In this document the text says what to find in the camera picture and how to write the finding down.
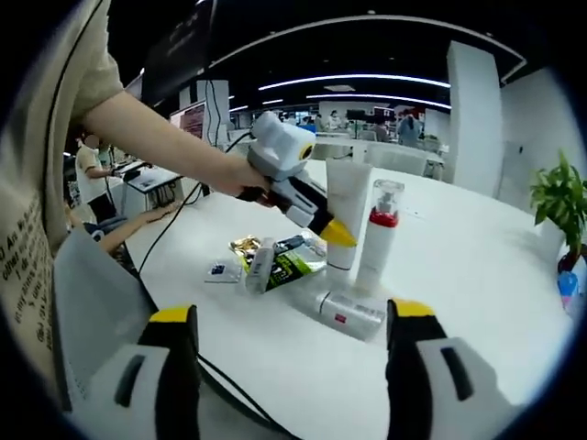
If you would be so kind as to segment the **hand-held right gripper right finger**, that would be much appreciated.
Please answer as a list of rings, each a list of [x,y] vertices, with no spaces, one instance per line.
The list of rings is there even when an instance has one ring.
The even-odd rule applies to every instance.
[[[449,337],[434,311],[387,301],[385,369],[389,439],[497,439],[509,401],[497,375],[466,341]]]

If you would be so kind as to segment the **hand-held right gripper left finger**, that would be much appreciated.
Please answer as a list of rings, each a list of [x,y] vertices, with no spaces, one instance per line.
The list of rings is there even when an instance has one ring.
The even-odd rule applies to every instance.
[[[89,439],[198,439],[197,355],[197,308],[159,310],[92,376],[80,428]]]

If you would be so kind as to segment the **person's left hand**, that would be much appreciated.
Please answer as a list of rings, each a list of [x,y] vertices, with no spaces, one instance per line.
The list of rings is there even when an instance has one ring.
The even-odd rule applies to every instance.
[[[239,197],[247,188],[260,188],[261,194],[255,202],[273,207],[267,197],[270,183],[246,159],[239,156],[227,156],[211,186],[224,194]]]

